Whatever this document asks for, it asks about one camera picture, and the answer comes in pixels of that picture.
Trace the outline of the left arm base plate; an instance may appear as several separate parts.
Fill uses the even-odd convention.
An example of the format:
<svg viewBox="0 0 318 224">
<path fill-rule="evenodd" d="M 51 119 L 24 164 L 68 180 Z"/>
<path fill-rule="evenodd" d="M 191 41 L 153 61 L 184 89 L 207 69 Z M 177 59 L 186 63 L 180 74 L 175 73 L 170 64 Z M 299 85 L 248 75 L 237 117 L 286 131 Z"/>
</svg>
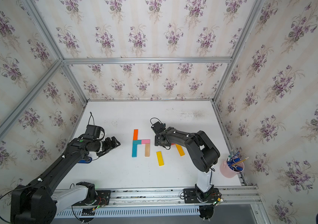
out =
<svg viewBox="0 0 318 224">
<path fill-rule="evenodd" d="M 109 205 L 111 191 L 110 190 L 96 190 L 94 199 L 86 198 L 84 201 L 77 202 L 73 206 L 105 206 Z"/>
</svg>

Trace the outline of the yellow long wooden block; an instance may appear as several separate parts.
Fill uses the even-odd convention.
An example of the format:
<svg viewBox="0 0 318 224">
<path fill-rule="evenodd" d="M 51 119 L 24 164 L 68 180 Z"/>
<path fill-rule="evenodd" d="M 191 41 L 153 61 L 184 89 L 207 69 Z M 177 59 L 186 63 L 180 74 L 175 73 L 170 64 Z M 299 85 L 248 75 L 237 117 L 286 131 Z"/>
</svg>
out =
<svg viewBox="0 0 318 224">
<path fill-rule="evenodd" d="M 158 151 L 158 152 L 156 152 L 156 155 L 157 155 L 157 159 L 158 159 L 158 165 L 159 166 L 164 166 L 165 164 L 164 164 L 162 152 Z"/>
</svg>

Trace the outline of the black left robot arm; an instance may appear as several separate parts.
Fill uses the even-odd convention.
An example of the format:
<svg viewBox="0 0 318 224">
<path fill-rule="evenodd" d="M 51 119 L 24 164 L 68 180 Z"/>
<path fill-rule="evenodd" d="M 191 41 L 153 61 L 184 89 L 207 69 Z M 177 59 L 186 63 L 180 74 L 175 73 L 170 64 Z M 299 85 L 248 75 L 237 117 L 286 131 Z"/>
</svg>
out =
<svg viewBox="0 0 318 224">
<path fill-rule="evenodd" d="M 105 137 L 102 127 L 88 125 L 84 134 L 67 144 L 62 155 L 28 185 L 18 185 L 11 195 L 10 224 L 50 224 L 55 216 L 68 207 L 83 202 L 100 203 L 95 186 L 79 182 L 69 190 L 54 191 L 70 170 L 90 152 L 102 157 L 121 143 L 115 137 Z"/>
</svg>

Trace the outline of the amber long wooden block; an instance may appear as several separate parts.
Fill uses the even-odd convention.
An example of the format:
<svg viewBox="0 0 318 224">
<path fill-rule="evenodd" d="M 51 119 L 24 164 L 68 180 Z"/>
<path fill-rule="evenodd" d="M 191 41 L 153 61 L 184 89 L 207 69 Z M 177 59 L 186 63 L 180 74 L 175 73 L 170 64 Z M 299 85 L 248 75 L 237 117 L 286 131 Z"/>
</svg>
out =
<svg viewBox="0 0 318 224">
<path fill-rule="evenodd" d="M 185 155 L 185 152 L 184 152 L 182 146 L 180 146 L 180 145 L 178 145 L 178 144 L 176 144 L 175 146 L 176 146 L 176 148 L 177 148 L 177 150 L 178 150 L 179 155 L 180 155 L 180 156 L 184 156 L 184 155 Z"/>
</svg>

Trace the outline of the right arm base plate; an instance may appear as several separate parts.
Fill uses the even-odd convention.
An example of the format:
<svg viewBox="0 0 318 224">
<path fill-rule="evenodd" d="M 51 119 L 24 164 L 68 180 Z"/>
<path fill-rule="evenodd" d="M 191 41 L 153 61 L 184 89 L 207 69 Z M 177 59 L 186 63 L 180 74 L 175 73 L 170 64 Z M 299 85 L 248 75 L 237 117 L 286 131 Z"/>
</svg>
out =
<svg viewBox="0 0 318 224">
<path fill-rule="evenodd" d="M 222 194 L 218 188 L 211 188 L 208 192 L 203 193 L 200 189 L 184 189 L 180 195 L 186 204 L 194 203 L 219 203 Z"/>
</svg>

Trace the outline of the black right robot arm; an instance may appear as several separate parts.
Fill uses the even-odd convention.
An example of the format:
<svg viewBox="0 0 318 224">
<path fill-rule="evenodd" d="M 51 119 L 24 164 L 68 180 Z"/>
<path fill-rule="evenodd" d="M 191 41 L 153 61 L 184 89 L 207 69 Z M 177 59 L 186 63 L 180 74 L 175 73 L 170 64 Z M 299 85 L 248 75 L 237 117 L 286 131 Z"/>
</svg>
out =
<svg viewBox="0 0 318 224">
<path fill-rule="evenodd" d="M 151 129 L 155 133 L 155 146 L 167 150 L 173 144 L 185 147 L 194 166 L 198 169 L 195 194 L 200 202 L 207 202 L 214 190 L 212 175 L 220 157 L 220 152 L 204 131 L 186 133 L 164 124 L 154 124 Z"/>
</svg>

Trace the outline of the light pink wooden block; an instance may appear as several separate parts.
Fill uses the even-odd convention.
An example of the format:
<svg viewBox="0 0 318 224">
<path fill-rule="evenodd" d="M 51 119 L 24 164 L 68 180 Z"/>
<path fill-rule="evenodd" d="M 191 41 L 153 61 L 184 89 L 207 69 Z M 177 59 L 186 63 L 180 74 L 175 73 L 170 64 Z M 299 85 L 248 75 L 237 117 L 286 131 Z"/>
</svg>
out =
<svg viewBox="0 0 318 224">
<path fill-rule="evenodd" d="M 149 139 L 141 140 L 141 144 L 150 144 L 150 140 Z"/>
</svg>

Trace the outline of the orange wooden block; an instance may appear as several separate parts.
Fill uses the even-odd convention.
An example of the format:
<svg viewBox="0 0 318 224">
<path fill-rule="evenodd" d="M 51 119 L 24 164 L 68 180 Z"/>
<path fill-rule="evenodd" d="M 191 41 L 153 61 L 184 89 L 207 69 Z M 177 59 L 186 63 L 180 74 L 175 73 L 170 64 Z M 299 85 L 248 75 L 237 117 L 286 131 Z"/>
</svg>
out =
<svg viewBox="0 0 318 224">
<path fill-rule="evenodd" d="M 133 140 L 134 140 L 134 141 L 138 140 L 138 130 L 137 130 L 137 129 L 134 130 Z"/>
</svg>

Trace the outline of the natural beige wooden block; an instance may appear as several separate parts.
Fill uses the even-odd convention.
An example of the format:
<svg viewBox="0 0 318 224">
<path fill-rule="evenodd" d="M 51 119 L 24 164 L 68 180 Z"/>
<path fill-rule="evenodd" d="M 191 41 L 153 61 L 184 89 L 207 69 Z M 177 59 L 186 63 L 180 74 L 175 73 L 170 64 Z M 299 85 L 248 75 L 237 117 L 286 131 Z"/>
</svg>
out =
<svg viewBox="0 0 318 224">
<path fill-rule="evenodd" d="M 145 157 L 149 157 L 150 156 L 150 144 L 147 143 L 145 144 Z"/>
</svg>

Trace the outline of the teal wooden block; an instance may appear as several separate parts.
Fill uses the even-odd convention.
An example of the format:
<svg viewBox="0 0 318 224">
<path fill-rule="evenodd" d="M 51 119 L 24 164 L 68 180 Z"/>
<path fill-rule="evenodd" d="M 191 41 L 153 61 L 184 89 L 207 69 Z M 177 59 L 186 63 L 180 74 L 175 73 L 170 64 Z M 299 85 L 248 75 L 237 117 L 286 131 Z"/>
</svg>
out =
<svg viewBox="0 0 318 224">
<path fill-rule="evenodd" d="M 132 158 L 136 158 L 137 157 L 137 150 L 138 150 L 138 145 L 137 144 L 133 144 L 133 147 L 132 147 Z"/>
<path fill-rule="evenodd" d="M 142 140 L 133 140 L 133 144 L 134 145 L 141 145 L 142 144 Z"/>
</svg>

